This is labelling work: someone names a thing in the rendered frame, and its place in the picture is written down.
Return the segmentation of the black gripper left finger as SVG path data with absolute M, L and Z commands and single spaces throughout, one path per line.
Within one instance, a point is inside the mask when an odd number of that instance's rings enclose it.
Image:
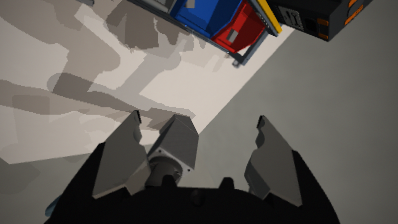
M 134 110 L 98 144 L 62 193 L 47 224 L 99 224 L 122 201 L 145 189 L 151 167 L 139 144 L 140 123 Z

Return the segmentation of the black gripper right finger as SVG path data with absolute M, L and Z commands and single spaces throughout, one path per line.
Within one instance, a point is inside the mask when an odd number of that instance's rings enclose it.
M 322 187 L 271 122 L 260 115 L 257 148 L 244 177 L 250 193 L 273 207 L 288 224 L 340 224 Z

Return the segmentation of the yellow flat bar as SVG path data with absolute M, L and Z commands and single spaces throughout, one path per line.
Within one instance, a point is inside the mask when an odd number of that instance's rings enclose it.
M 259 4 L 259 6 L 261 7 L 261 9 L 263 10 L 263 12 L 265 13 L 266 17 L 268 18 L 268 20 L 270 21 L 270 23 L 272 24 L 274 29 L 276 30 L 276 32 L 278 34 L 280 34 L 282 31 L 282 28 L 279 25 L 277 19 L 275 18 L 274 14 L 273 14 L 272 10 L 270 9 L 266 0 L 256 0 L 256 1 Z

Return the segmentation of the red bin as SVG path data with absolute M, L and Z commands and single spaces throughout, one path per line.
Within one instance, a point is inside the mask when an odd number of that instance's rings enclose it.
M 220 32 L 218 32 L 210 40 L 235 54 L 253 44 L 265 27 L 266 26 L 253 11 L 249 3 L 246 0 L 243 0 L 231 22 L 221 29 Z M 226 39 L 231 29 L 234 29 L 238 32 L 238 35 L 233 43 Z

